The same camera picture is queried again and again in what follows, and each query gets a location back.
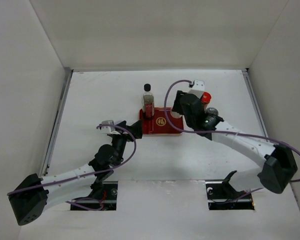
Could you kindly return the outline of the dark sauce bottle black cap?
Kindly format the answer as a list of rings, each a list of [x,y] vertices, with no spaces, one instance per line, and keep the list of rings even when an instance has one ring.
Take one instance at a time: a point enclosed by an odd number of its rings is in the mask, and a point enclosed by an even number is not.
[[[142,94],[142,113],[147,120],[153,118],[155,114],[154,95],[151,92],[151,85],[146,83],[143,86],[144,93]]]

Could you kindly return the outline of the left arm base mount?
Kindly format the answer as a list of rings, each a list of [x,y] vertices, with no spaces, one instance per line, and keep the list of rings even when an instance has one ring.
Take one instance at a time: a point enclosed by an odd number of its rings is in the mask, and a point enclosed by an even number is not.
[[[116,211],[118,186],[117,181],[104,181],[89,196],[72,200],[75,205],[70,205],[70,211]]]

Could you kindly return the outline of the red lid chili jar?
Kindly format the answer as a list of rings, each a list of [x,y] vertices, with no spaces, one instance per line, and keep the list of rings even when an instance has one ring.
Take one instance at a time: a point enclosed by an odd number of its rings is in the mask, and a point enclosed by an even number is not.
[[[201,102],[202,102],[202,107],[204,110],[207,109],[209,103],[211,102],[212,96],[209,92],[204,92],[201,98]]]

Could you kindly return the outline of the clear lid salt grinder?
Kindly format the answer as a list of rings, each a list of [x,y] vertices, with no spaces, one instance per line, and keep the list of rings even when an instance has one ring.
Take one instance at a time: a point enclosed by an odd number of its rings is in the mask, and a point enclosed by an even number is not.
[[[219,111],[216,108],[214,108],[214,107],[208,107],[208,108],[206,108],[205,112],[207,114],[211,114],[211,115],[214,115],[214,116],[218,116],[219,115]]]

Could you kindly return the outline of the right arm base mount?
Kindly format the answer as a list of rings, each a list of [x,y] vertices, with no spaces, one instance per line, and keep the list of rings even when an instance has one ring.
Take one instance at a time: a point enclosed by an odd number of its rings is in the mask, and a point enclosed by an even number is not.
[[[240,196],[247,191],[236,191],[229,181],[236,171],[230,172],[224,179],[205,181],[207,205],[210,211],[255,210],[252,194]]]

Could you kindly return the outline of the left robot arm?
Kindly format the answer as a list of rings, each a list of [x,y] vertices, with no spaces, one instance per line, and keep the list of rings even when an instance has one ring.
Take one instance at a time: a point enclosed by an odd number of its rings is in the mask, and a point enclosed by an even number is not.
[[[111,138],[111,143],[102,145],[90,162],[57,175],[28,175],[7,194],[17,224],[27,225],[44,211],[62,203],[98,199],[102,195],[103,181],[128,162],[123,158],[126,145],[142,138],[142,125],[142,120],[132,125],[126,121],[115,124],[105,120],[97,128]]]

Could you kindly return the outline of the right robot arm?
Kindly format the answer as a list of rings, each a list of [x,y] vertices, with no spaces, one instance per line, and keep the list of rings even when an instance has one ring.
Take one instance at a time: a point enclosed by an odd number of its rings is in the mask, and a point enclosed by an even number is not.
[[[221,190],[228,198],[258,188],[281,194],[298,170],[288,147],[240,135],[222,117],[205,111],[201,99],[192,93],[177,91],[172,110],[184,116],[186,125],[197,135],[228,146],[257,165],[242,172],[233,170],[223,179]]]

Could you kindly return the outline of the red rectangular tray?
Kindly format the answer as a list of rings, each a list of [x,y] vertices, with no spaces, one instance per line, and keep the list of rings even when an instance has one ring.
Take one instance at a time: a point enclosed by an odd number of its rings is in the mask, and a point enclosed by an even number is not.
[[[140,109],[139,119],[142,120],[144,135],[180,135],[182,133],[168,123],[163,107],[155,107],[154,116],[151,119],[144,118],[143,110]]]

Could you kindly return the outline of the small black dome cap bottle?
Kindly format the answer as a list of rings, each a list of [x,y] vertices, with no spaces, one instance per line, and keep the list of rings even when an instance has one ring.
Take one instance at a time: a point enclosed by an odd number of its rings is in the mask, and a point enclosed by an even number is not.
[[[175,111],[171,111],[171,112],[170,112],[170,115],[171,115],[171,117],[173,117],[173,118],[175,118],[175,119],[179,119],[179,118],[182,117],[181,114],[179,114],[178,112],[175,112]]]

